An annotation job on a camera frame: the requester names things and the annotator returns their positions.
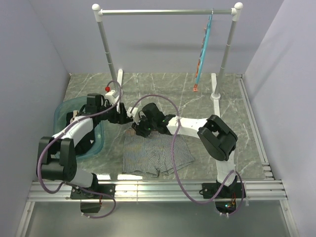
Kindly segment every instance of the gray wall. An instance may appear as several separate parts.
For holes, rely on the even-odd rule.
[[[0,2],[0,230],[12,237],[69,75],[30,3]]]
[[[269,162],[304,237],[316,234],[315,8],[285,0],[245,74]]]
[[[30,0],[69,72],[107,72],[91,6],[104,9],[231,8],[237,0]],[[227,72],[244,73],[283,0],[243,0]],[[104,16],[116,68],[195,72],[208,16]],[[216,15],[204,64],[219,72],[232,18]]]

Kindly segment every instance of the marble table surface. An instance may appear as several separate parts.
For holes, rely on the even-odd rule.
[[[211,74],[202,74],[198,92],[193,92],[194,74],[186,73],[125,73],[123,76],[123,99],[125,107],[132,106],[137,99],[146,94],[161,94],[171,99],[186,118],[208,118],[213,114],[211,94]],[[108,73],[72,74],[64,101],[86,96],[88,93],[104,93],[111,80]],[[261,160],[256,147],[245,105],[235,74],[227,74],[220,84],[220,110],[222,119],[237,134],[235,152],[236,169],[244,179],[264,179]],[[164,114],[174,114],[172,105],[162,99],[149,97],[138,107],[155,102]],[[100,153],[79,161],[78,166],[89,172],[104,175],[104,179],[175,179],[174,174],[160,174],[158,178],[143,178],[122,175],[124,132],[131,124],[118,125],[104,121],[105,143]],[[198,138],[184,136],[195,162],[179,170],[181,179],[216,179],[215,160],[207,153]]]

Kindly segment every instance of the white end cap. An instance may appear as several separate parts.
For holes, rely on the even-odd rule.
[[[99,4],[92,5],[92,10],[94,11],[94,17],[97,22],[102,22],[102,13],[100,14],[101,7]]]
[[[243,4],[241,2],[237,2],[234,8],[232,8],[233,21],[239,20],[242,8],[243,8]]]

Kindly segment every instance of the teal basket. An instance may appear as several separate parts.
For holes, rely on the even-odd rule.
[[[54,115],[54,134],[60,132],[66,127],[66,114],[69,112],[72,112],[74,110],[80,110],[83,105],[87,103],[87,97],[82,96],[82,97],[77,97],[71,100],[67,100],[60,104],[57,109],[55,110],[55,115]],[[80,156],[76,156],[77,160],[80,159],[86,159],[89,158],[93,155],[98,154],[104,145],[104,130],[103,130],[103,124],[102,122],[99,123],[95,128],[94,128],[94,144],[91,147],[91,149]]]

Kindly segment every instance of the folded garment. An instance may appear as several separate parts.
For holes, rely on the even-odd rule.
[[[172,174],[172,136],[151,132],[148,137],[137,136],[133,130],[125,133],[123,153],[123,173],[145,177],[158,177],[159,172]],[[189,165],[194,158],[181,135],[174,144],[174,159],[177,170]]]

